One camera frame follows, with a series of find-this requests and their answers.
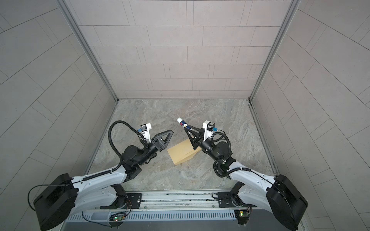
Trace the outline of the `tan kraft paper envelope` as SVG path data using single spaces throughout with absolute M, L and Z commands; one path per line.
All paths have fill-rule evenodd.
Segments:
M 196 149 L 193 148 L 190 140 L 185 140 L 168 149 L 168 153 L 175 166 L 189 161 L 200 151 L 200 147 L 197 147 Z

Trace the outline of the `blue white glue stick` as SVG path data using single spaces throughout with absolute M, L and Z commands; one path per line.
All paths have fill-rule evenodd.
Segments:
M 182 119 L 182 118 L 178 118 L 177 119 L 177 122 L 185 129 L 190 129 L 189 125 Z

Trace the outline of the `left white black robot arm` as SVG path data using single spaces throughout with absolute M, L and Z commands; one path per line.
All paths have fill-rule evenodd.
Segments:
M 142 149 L 128 146 L 114 168 L 85 176 L 58 176 L 33 201 L 40 230 L 50 230 L 69 216 L 90 209 L 119 209 L 127 205 L 122 183 L 134 179 L 141 172 L 141 165 L 166 149 L 172 135 L 172 130 L 158 133 Z

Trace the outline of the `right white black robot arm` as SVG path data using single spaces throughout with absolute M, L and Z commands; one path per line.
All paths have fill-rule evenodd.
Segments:
M 227 135 L 215 128 L 183 128 L 193 148 L 201 148 L 213 160 L 213 170 L 219 178 L 237 181 L 230 191 L 236 207 L 253 205 L 264 209 L 287 229 L 298 230 L 308 208 L 308 202 L 286 176 L 268 176 L 242 165 L 232 157 L 232 146 Z

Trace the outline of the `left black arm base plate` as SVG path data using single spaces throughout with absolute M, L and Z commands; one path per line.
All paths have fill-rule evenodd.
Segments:
M 138 209 L 142 200 L 141 193 L 129 193 L 118 195 L 114 202 L 109 206 L 101 206 L 100 209 Z

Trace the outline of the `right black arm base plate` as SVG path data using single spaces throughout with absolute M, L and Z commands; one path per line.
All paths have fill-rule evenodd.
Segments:
M 212 198 L 218 201 L 220 208 L 255 208 L 255 205 L 245 204 L 234 193 L 218 192 L 213 193 Z

